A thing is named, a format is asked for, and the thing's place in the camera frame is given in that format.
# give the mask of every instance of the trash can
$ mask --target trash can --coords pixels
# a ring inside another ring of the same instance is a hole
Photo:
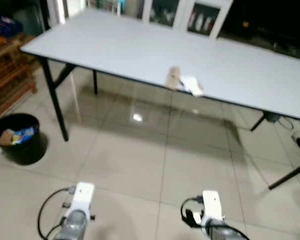
[[[19,165],[30,165],[39,161],[46,153],[47,141],[41,135],[39,121],[27,113],[13,113],[0,118],[0,137],[7,130],[20,131],[34,128],[34,134],[24,142],[14,145],[0,145],[2,152]]]

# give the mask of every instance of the white table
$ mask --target white table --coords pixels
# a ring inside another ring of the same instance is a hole
[[[65,141],[56,88],[76,66],[93,70],[96,94],[96,71],[164,88],[178,66],[198,78],[207,98],[300,119],[300,60],[246,44],[87,9],[21,50],[42,65]],[[47,59],[66,63],[56,81]]]

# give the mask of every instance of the table top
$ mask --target table top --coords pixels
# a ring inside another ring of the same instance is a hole
[[[87,9],[21,50],[160,87],[178,66],[206,97],[300,119],[300,59],[227,39]]]

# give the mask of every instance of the black wire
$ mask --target black wire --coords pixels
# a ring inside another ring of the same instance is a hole
[[[44,200],[44,202],[42,203],[41,207],[40,207],[40,210],[39,210],[39,213],[38,213],[38,217],[37,217],[37,221],[36,221],[36,229],[38,231],[38,234],[40,236],[40,238],[42,238],[43,240],[48,240],[42,233],[41,231],[41,227],[40,227],[40,221],[41,221],[41,214],[42,214],[42,211],[45,207],[45,205],[47,204],[47,202],[56,194],[60,193],[60,192],[63,192],[63,191],[68,191],[69,190],[69,187],[64,187],[64,188],[61,188],[57,191],[54,191],[53,193],[50,194],[50,196],[47,197],[46,200]]]
[[[55,225],[53,228],[50,229],[50,231],[47,233],[47,235],[45,236],[46,239],[49,238],[50,234],[57,229],[58,227],[61,227],[61,224],[59,223],[58,225]]]
[[[199,197],[202,198],[202,196],[197,196],[197,197],[187,198],[186,200],[183,201],[183,203],[182,203],[181,206],[180,206],[180,214],[181,214],[182,219],[185,218],[184,213],[183,213],[183,209],[184,209],[185,204],[186,204],[188,201],[197,201],[197,202],[203,204],[203,202],[201,202],[202,200],[201,200],[201,199],[199,200]],[[245,238],[246,240],[250,240],[250,239],[249,239],[242,231],[238,230],[238,229],[235,228],[235,227],[229,226],[229,225],[209,224],[208,227],[209,227],[209,228],[225,228],[225,229],[231,229],[231,230],[235,231],[236,233],[240,234],[240,235],[241,235],[243,238]],[[206,226],[197,224],[197,225],[193,226],[193,228],[196,228],[196,229],[202,229],[202,228],[206,228]]]
[[[292,123],[292,121],[290,121],[290,119],[288,119],[287,117],[282,117],[282,118],[284,118],[290,125],[291,125],[291,127],[287,127],[287,126],[285,126],[281,121],[280,121],[280,119],[281,118],[279,118],[279,120],[278,120],[278,122],[279,122],[279,124],[284,128],[284,129],[287,129],[287,130],[293,130],[295,127],[294,127],[294,124]]]

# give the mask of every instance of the tiled floor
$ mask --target tiled floor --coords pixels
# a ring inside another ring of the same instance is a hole
[[[51,63],[54,76],[62,68]],[[300,175],[267,186],[300,165],[294,130],[263,122],[261,112],[198,99],[162,88],[99,74],[73,73],[58,89],[69,142],[64,142],[41,69],[38,93],[11,112],[40,121],[49,146],[42,160],[22,167],[0,154],[0,239],[39,239],[36,217],[52,191],[78,181],[95,184],[87,240],[204,240],[185,226],[179,206],[202,190],[217,190],[228,224],[251,240],[300,240]],[[61,215],[64,195],[44,212],[47,231]]]

